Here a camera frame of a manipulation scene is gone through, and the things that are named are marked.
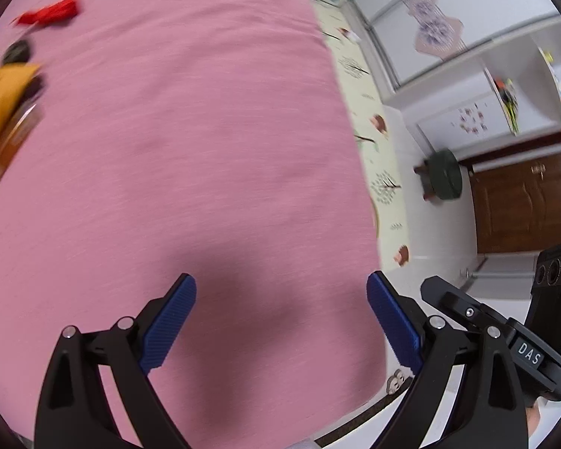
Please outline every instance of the bed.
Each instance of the bed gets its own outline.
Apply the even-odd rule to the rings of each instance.
[[[0,56],[55,1],[12,0]],[[196,307],[150,380],[192,447],[281,449],[362,405],[386,380],[373,213],[308,0],[81,1],[30,34],[43,120],[0,183],[4,419],[33,438],[64,326],[181,272]]]

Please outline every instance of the green stool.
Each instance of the green stool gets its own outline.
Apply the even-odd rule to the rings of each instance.
[[[439,198],[443,201],[459,199],[463,189],[461,169],[450,150],[441,150],[424,160],[424,165],[414,167],[420,176],[424,201]]]

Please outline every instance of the cabinet door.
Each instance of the cabinet door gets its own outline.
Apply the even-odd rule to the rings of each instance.
[[[478,253],[561,243],[561,154],[474,174]]]
[[[424,119],[418,125],[434,150],[457,150],[510,133],[503,108],[493,92]]]

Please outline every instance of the red cloth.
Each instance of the red cloth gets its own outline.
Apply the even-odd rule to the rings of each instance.
[[[62,0],[53,5],[46,6],[37,12],[25,12],[20,17],[13,20],[15,25],[50,25],[73,18],[79,14],[78,0]]]

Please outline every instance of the floor mat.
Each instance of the floor mat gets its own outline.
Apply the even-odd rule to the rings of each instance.
[[[405,200],[390,139],[390,127],[364,55],[340,9],[313,0],[320,29],[332,53],[337,80],[374,205],[380,267],[388,272],[409,260]]]

